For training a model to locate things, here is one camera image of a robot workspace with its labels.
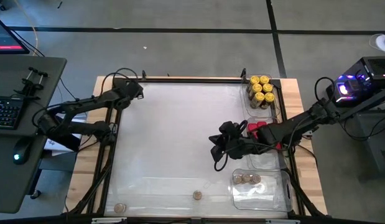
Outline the backlit black keyboard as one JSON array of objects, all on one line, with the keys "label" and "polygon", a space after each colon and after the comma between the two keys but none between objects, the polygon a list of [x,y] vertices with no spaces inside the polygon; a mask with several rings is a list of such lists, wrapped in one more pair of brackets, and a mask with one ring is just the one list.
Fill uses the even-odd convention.
[{"label": "backlit black keyboard", "polygon": [[23,98],[0,96],[0,129],[17,129],[23,108]]}]

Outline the clear plastic tray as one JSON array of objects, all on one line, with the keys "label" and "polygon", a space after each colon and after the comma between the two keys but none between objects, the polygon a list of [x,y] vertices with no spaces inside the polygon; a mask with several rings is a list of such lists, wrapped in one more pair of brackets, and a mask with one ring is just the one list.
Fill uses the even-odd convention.
[{"label": "clear plastic tray", "polygon": [[[267,124],[277,122],[273,118],[248,118],[248,123],[264,121]],[[281,170],[287,167],[282,152],[271,149],[260,155],[250,154],[247,157],[248,167],[252,170]]]},{"label": "clear plastic tray", "polygon": [[259,75],[242,75],[241,81],[240,81],[240,90],[239,94],[241,97],[241,102],[243,105],[244,110],[244,117],[245,118],[273,118],[279,121],[280,115],[281,115],[281,109],[279,108],[279,105],[275,101],[268,107],[267,109],[262,109],[261,107],[257,109],[252,109],[250,107],[251,100],[249,99],[249,92],[251,89],[249,79],[251,76],[261,76],[263,74]]},{"label": "clear plastic tray", "polygon": [[[234,184],[234,175],[258,174],[258,184]],[[292,210],[292,187],[288,173],[283,170],[236,169],[232,174],[231,199],[238,210],[289,212]]]}]

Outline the black clamp stand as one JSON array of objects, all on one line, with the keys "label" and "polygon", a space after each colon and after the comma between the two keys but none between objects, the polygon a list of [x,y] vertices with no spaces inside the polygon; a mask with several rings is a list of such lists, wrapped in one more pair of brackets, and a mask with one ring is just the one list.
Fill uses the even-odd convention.
[{"label": "black clamp stand", "polygon": [[[34,67],[29,67],[28,70],[30,71],[27,78],[22,79],[22,84],[24,85],[22,90],[14,90],[14,92],[18,95],[23,96],[27,100],[39,100],[40,97],[36,96],[36,92],[43,90],[44,86],[42,84],[42,81],[44,78],[48,78],[49,75],[46,72],[41,72],[37,70]],[[38,83],[34,83],[32,81],[32,75],[38,75],[40,77]]]}]

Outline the white printed papers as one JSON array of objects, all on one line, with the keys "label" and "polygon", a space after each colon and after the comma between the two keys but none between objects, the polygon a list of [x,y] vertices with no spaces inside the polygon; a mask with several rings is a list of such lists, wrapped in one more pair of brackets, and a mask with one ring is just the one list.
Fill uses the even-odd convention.
[{"label": "white printed papers", "polygon": [[[72,119],[73,122],[79,122],[79,123],[85,123],[86,120],[87,120],[87,115],[85,115],[85,114],[84,115],[76,115]],[[48,139],[46,141],[44,150],[50,151],[53,156],[58,156],[61,154],[72,152],[71,149],[68,149],[65,146],[63,146],[63,145],[61,145],[61,144],[59,144],[59,143],[57,143],[51,139]]]}]

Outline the black computer with coloured lights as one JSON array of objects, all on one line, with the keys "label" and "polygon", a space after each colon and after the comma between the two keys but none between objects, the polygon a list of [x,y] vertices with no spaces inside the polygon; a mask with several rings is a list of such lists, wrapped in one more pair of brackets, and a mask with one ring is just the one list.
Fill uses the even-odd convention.
[{"label": "black computer with coloured lights", "polygon": [[385,89],[385,56],[362,57],[341,74],[326,92],[339,108],[347,108]]}]

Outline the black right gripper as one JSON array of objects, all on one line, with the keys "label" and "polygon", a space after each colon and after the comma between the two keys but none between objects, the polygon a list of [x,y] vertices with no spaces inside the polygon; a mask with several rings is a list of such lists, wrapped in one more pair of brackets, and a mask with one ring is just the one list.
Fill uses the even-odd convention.
[{"label": "black right gripper", "polygon": [[262,154],[262,147],[251,137],[244,137],[243,132],[247,128],[248,122],[233,123],[227,121],[223,123],[223,134],[209,136],[209,140],[216,146],[224,146],[223,153],[232,159],[242,159],[249,154]]}]

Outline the dark computer monitor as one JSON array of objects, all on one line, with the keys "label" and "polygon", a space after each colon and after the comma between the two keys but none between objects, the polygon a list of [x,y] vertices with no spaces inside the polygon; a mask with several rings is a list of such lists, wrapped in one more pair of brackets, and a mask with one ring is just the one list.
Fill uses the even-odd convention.
[{"label": "dark computer monitor", "polygon": [[0,54],[29,54],[27,47],[0,20]]}]

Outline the dark grey equipment cart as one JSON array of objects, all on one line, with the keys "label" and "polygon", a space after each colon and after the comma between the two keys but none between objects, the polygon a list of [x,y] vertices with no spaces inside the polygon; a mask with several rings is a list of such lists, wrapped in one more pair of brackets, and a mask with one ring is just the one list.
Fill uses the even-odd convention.
[{"label": "dark grey equipment cart", "polygon": [[338,108],[342,128],[346,129],[346,122],[352,119],[355,122],[353,132],[347,135],[362,142],[366,149],[370,166],[358,177],[361,182],[385,179],[385,108],[377,109],[377,106],[383,103],[385,89],[354,107]]}]

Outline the dark grey desk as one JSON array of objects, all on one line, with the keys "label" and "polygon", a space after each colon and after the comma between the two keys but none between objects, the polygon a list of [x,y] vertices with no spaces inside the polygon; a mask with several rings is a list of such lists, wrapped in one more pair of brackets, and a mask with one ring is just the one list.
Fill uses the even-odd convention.
[{"label": "dark grey desk", "polygon": [[[40,99],[22,110],[17,129],[0,130],[0,213],[18,212],[29,190],[47,139],[36,134],[37,128],[32,124],[32,116],[49,105],[66,63],[65,58],[57,57],[0,55],[0,96],[11,96],[16,90],[21,90],[24,87],[22,79],[28,76],[30,67],[48,74],[42,81],[44,89],[35,94]],[[13,162],[14,147],[24,136],[34,139],[28,160],[17,165]]]}]

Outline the black computer mouse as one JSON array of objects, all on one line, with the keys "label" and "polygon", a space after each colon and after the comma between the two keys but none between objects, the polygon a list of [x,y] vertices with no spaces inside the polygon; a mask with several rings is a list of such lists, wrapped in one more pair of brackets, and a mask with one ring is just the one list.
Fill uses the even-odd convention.
[{"label": "black computer mouse", "polygon": [[32,137],[25,136],[16,142],[13,149],[13,163],[21,165],[28,160],[32,141]]}]

